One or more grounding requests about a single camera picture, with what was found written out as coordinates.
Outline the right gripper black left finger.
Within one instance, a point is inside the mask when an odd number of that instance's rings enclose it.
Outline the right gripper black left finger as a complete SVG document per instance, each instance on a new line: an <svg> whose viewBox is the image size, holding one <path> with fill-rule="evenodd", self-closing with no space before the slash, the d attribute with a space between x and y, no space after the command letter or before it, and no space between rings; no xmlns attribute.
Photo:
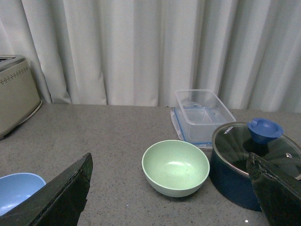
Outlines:
<svg viewBox="0 0 301 226"><path fill-rule="evenodd" d="M2 226L76 226L87 203L93 160L85 154L0 217Z"/></svg>

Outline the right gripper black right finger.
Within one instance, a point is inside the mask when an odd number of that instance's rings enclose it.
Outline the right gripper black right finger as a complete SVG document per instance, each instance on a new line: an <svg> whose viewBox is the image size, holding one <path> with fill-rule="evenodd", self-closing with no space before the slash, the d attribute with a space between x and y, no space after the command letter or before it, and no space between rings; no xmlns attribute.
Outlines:
<svg viewBox="0 0 301 226"><path fill-rule="evenodd" d="M253 191L271 226L301 224L301 182L255 153L246 162Z"/></svg>

